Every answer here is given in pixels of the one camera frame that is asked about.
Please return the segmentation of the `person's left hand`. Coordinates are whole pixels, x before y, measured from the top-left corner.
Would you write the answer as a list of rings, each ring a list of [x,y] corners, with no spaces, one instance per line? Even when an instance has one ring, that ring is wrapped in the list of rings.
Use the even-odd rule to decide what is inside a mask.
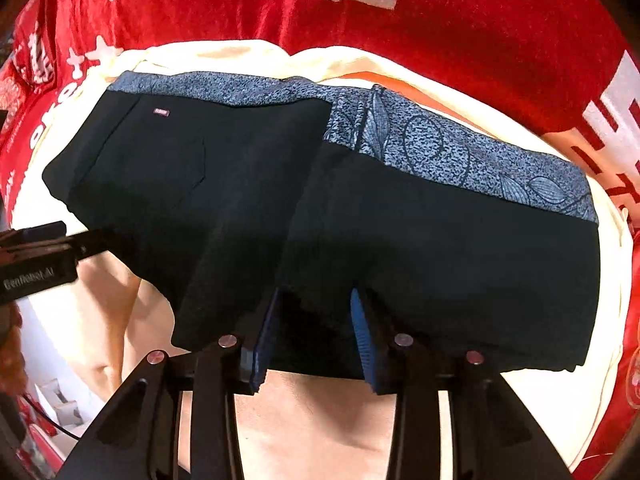
[[[9,396],[21,396],[27,388],[28,377],[25,370],[25,359],[22,353],[23,319],[20,307],[9,304],[11,329],[6,341],[1,346],[1,391]]]

